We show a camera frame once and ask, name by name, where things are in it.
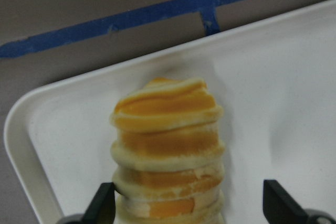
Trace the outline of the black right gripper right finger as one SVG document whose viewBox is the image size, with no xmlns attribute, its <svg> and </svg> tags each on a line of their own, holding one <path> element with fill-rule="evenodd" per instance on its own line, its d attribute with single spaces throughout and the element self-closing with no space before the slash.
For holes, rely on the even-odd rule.
<svg viewBox="0 0 336 224">
<path fill-rule="evenodd" d="M 263 182 L 263 214 L 270 224 L 306 223 L 308 214 L 275 179 Z"/>
</svg>

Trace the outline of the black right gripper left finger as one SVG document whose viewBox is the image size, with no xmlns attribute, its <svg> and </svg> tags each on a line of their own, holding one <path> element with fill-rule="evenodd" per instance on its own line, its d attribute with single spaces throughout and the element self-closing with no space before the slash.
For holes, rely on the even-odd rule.
<svg viewBox="0 0 336 224">
<path fill-rule="evenodd" d="M 114 191 L 114 183 L 102 183 L 82 216 L 81 223 L 114 223 Z"/>
</svg>

